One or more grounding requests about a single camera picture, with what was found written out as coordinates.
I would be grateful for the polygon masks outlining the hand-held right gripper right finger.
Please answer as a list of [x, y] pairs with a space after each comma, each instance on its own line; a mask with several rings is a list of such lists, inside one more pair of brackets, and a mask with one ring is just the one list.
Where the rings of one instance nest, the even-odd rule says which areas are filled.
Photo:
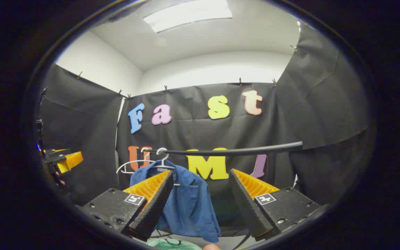
[[271, 238], [320, 215], [320, 205], [298, 190], [279, 189], [236, 169], [230, 171], [230, 187], [254, 238]]

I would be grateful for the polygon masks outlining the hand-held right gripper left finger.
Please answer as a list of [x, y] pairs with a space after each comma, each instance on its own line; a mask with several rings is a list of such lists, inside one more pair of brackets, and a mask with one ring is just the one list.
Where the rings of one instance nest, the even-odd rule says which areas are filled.
[[110, 231], [146, 241], [157, 226], [173, 186], [173, 173], [165, 171], [123, 191], [110, 188], [80, 210]]

